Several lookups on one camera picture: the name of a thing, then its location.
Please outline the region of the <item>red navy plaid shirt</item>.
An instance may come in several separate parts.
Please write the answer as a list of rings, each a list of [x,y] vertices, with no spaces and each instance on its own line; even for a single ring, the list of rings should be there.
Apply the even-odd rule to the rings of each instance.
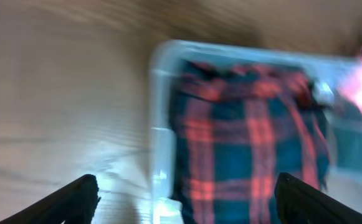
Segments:
[[[282,172],[326,186],[326,119],[301,68],[250,63],[221,72],[187,61],[169,123],[172,198],[186,224],[278,223],[274,191]]]

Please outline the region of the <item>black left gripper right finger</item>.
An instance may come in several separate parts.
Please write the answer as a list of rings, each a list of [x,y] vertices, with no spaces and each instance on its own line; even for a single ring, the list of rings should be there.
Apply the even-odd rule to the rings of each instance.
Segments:
[[[275,186],[277,215],[282,224],[362,224],[362,214],[289,173]]]

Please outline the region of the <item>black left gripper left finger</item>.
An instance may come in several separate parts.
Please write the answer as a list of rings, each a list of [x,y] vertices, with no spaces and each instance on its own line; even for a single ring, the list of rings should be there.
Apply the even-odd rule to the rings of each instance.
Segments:
[[[0,224],[91,224],[99,201],[97,178],[85,174]]]

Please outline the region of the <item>clear plastic storage bin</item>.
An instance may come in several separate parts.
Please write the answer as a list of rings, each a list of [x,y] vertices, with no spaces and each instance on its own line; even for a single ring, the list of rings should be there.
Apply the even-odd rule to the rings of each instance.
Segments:
[[[317,98],[333,101],[339,79],[357,64],[350,58],[300,54],[233,45],[171,40],[155,51],[150,65],[150,148],[152,222],[181,223],[181,206],[171,200],[174,182],[175,136],[169,128],[169,102],[174,80],[185,60],[202,60],[220,67],[262,62],[303,68],[318,82]],[[327,140],[333,161],[328,193],[362,213],[362,119],[327,113]]]

